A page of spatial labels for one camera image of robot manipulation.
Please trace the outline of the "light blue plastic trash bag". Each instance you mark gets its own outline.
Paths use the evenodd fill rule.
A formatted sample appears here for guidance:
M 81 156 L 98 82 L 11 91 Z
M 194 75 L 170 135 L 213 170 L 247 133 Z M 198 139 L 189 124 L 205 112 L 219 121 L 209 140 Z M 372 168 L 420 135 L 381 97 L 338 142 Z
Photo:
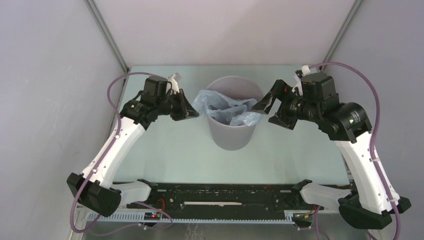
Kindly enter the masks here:
M 254 98 L 232 99 L 214 90 L 200 90 L 192 102 L 200 117 L 210 117 L 226 126 L 255 126 L 262 120 L 261 113 L 253 112 L 258 101 Z

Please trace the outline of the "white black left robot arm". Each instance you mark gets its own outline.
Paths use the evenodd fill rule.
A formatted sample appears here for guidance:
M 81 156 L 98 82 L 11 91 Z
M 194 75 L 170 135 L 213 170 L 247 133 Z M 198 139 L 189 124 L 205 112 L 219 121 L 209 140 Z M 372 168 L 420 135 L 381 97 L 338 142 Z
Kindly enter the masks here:
M 115 174 L 134 143 L 159 116 L 174 121 L 196 118 L 199 113 L 179 88 L 178 73 L 164 78 L 149 76 L 137 95 L 125 103 L 116 125 L 96 157 L 80 173 L 71 173 L 66 183 L 77 202 L 100 216 L 109 217 L 119 207 L 140 202 L 153 208 L 158 194 L 142 180 L 114 184 Z

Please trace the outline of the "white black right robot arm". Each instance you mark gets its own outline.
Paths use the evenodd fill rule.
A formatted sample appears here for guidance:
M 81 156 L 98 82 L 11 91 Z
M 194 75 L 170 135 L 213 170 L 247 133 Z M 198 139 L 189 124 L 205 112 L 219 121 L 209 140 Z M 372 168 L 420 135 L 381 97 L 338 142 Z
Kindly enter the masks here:
M 334 79 L 323 73 L 296 76 L 297 85 L 278 79 L 252 111 L 268 114 L 280 101 L 269 122 L 293 130 L 297 121 L 317 124 L 339 149 L 354 181 L 354 189 L 324 186 L 305 179 L 296 184 L 291 204 L 297 209 L 318 205 L 337 211 L 353 228 L 382 230 L 392 222 L 395 211 L 404 213 L 411 207 L 408 198 L 395 190 L 388 195 L 382 183 L 382 167 L 375 168 L 370 141 L 372 125 L 365 109 L 354 102 L 341 103 Z

